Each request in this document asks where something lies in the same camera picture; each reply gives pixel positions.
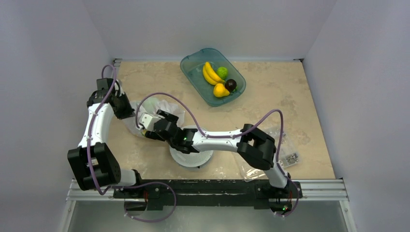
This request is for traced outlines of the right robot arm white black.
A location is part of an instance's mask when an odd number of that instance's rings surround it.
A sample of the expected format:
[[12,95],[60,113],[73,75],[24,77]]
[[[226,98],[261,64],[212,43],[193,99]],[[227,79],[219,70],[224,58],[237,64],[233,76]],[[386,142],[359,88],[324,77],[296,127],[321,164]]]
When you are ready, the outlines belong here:
[[199,128],[181,128],[177,116],[159,110],[156,115],[143,113],[137,125],[146,131],[145,137],[166,141],[171,148],[183,154],[205,151],[238,153],[251,167],[264,171],[279,197],[291,189],[288,174],[278,163],[279,145],[275,139],[252,124],[233,131],[203,131]]

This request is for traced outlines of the white plastic bag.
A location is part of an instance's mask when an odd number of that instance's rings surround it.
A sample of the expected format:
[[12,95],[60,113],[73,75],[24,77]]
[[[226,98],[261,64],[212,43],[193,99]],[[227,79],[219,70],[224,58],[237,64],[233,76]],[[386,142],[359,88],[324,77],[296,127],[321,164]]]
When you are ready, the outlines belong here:
[[[184,123],[185,119],[185,110],[182,109],[179,105],[175,103],[169,103],[166,100],[159,100],[155,97],[150,97],[147,100],[145,100],[142,104],[142,106],[139,108],[139,113],[138,113],[138,118],[141,118],[142,113],[150,113],[154,114],[158,110],[163,110],[168,113],[171,113],[175,116],[178,117],[177,125],[181,127]],[[143,137],[143,130],[138,129],[135,124],[135,116],[122,119],[121,120],[124,125],[127,127],[127,129],[130,131],[131,134],[138,136],[138,137]]]

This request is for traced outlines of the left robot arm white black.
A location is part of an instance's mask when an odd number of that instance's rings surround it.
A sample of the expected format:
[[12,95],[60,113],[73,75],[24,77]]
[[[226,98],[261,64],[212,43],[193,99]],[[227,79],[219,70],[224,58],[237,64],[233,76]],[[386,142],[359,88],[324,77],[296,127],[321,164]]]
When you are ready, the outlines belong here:
[[68,162],[81,190],[96,189],[97,181],[100,187],[125,186],[131,197],[140,197],[144,184],[136,171],[122,169],[106,143],[112,118],[133,118],[134,109],[117,80],[102,78],[96,83],[97,90],[87,101],[85,133],[77,148],[68,151]]

